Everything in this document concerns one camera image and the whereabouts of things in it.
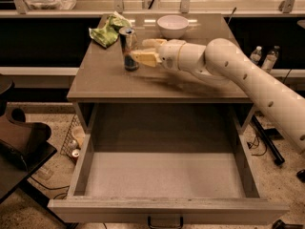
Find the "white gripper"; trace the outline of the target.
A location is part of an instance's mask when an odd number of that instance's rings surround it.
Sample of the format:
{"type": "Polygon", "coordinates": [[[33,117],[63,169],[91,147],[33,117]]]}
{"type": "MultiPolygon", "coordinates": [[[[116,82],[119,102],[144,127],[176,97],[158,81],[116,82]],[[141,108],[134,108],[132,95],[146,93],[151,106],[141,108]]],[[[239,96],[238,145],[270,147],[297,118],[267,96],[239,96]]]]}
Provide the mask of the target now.
{"type": "Polygon", "coordinates": [[[186,44],[184,40],[169,40],[153,38],[142,41],[142,46],[145,48],[158,48],[158,53],[148,51],[132,51],[132,59],[145,66],[156,67],[158,64],[171,71],[178,71],[179,53],[182,47],[186,44]]]}

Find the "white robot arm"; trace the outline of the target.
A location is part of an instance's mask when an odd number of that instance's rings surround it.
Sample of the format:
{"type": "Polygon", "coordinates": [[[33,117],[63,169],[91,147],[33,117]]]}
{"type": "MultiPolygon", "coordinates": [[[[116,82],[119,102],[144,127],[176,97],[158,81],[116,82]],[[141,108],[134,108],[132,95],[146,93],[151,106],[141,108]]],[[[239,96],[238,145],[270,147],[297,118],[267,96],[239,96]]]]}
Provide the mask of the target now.
{"type": "Polygon", "coordinates": [[[286,140],[305,152],[305,98],[257,67],[236,44],[216,38],[208,45],[184,40],[145,39],[131,52],[140,64],[190,73],[211,84],[235,83],[286,140]]]}

